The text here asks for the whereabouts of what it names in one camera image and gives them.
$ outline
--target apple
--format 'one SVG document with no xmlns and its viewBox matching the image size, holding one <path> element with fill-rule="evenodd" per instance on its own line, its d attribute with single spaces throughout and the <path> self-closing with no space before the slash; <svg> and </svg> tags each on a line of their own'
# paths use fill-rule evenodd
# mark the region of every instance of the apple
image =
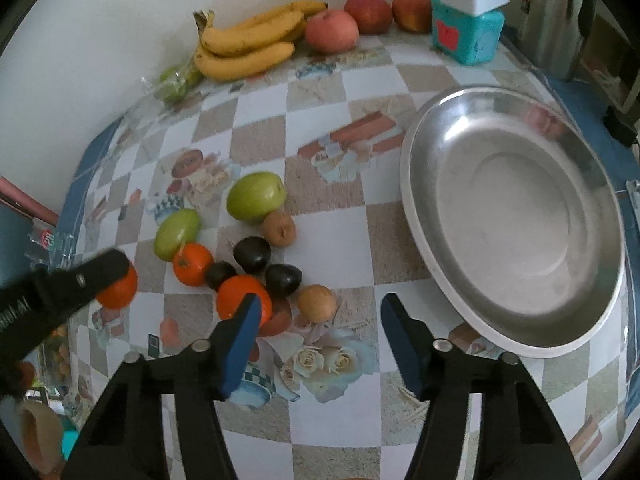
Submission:
<svg viewBox="0 0 640 480">
<path fill-rule="evenodd" d="M 344 10 L 356 20 L 360 34 L 384 34 L 394 18 L 385 0 L 347 0 Z"/>
<path fill-rule="evenodd" d="M 431 32 L 431 0 L 393 0 L 391 10 L 402 30 L 422 34 Z"/>
<path fill-rule="evenodd" d="M 358 24 L 350 14 L 339 9 L 323 10 L 306 24 L 305 40 L 324 54 L 351 50 L 358 42 Z"/>
<path fill-rule="evenodd" d="M 273 300 L 273 315 L 258 330 L 260 337 L 269 337 L 281 334 L 291 326 L 291 305 L 286 299 Z"/>
</svg>

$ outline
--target banana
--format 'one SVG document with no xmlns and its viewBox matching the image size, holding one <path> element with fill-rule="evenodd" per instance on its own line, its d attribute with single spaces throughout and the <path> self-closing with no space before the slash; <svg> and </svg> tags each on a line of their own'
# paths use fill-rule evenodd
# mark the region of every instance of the banana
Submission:
<svg viewBox="0 0 640 480">
<path fill-rule="evenodd" d="M 202 32 L 200 42 L 219 56 L 241 56 L 281 40 L 304 19 L 300 10 L 290 10 L 247 30 L 220 30 L 209 26 Z"/>
<path fill-rule="evenodd" d="M 300 40 L 305 35 L 305 30 L 306 30 L 306 20 L 302 20 L 296 28 L 294 28 L 289 34 L 287 34 L 280 41 L 292 41 L 295 43 L 297 40 Z"/>
<path fill-rule="evenodd" d="M 266 12 L 256 14 L 254 17 L 244 20 L 244 22 L 240 22 L 227 30 L 247 30 L 248 28 L 260 25 L 261 23 L 271 20 L 284 12 L 290 12 L 292 10 L 299 10 L 306 18 L 308 18 L 309 16 L 313 16 L 326 8 L 327 4 L 325 2 L 319 2 L 318 0 L 296 0 L 286 5 L 273 7 L 273 9 L 267 10 Z"/>
<path fill-rule="evenodd" d="M 193 62 L 203 75 L 216 81 L 233 81 L 264 72 L 289 59 L 293 43 L 280 41 L 241 57 L 218 57 L 198 45 Z"/>
</svg>

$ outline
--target orange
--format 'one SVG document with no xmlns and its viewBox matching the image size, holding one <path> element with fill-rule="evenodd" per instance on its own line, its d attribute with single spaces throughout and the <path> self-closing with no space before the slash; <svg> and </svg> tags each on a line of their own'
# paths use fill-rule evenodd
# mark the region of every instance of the orange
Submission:
<svg viewBox="0 0 640 480">
<path fill-rule="evenodd" d="M 213 256 L 204 246 L 194 242 L 186 244 L 174 256 L 174 274 L 180 283 L 188 286 L 204 285 L 204 275 L 213 263 Z"/>
<path fill-rule="evenodd" d="M 105 288 L 95 297 L 104 308 L 121 309 L 126 307 L 138 290 L 138 273 L 133 264 L 129 262 L 129 272 L 127 275 Z"/>
<path fill-rule="evenodd" d="M 267 290 L 253 276 L 240 274 L 225 280 L 218 289 L 216 296 L 216 310 L 220 319 L 229 319 L 234 316 L 236 310 L 242 303 L 245 294 L 250 292 L 257 294 L 262 304 L 262 316 L 260 317 L 260 326 L 264 325 L 271 319 L 273 313 L 273 305 Z"/>
</svg>

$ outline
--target banana stem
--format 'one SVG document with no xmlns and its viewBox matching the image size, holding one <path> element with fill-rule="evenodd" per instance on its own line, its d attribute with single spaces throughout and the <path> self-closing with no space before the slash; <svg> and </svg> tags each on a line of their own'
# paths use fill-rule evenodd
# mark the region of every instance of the banana stem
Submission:
<svg viewBox="0 0 640 480">
<path fill-rule="evenodd" d="M 198 35 L 202 35 L 202 31 L 207 27 L 207 17 L 204 12 L 198 10 L 193 13 L 193 19 L 196 20 L 196 27 L 198 27 Z"/>
<path fill-rule="evenodd" d="M 196 20 L 196 27 L 198 27 L 198 35 L 202 36 L 205 28 L 210 27 L 213 24 L 213 18 L 215 18 L 213 10 L 209 9 L 206 14 L 203 10 L 197 10 L 193 13 L 193 19 Z"/>
</svg>

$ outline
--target stainless steel plate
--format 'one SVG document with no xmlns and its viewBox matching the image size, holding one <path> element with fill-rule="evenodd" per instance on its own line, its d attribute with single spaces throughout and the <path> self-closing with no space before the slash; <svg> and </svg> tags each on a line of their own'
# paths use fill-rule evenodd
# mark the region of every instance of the stainless steel plate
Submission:
<svg viewBox="0 0 640 480">
<path fill-rule="evenodd" d="M 622 283 L 618 203 L 555 111 L 501 88 L 440 95 L 407 133 L 400 168 L 420 254 L 481 335 L 553 357 L 604 324 Z"/>
</svg>

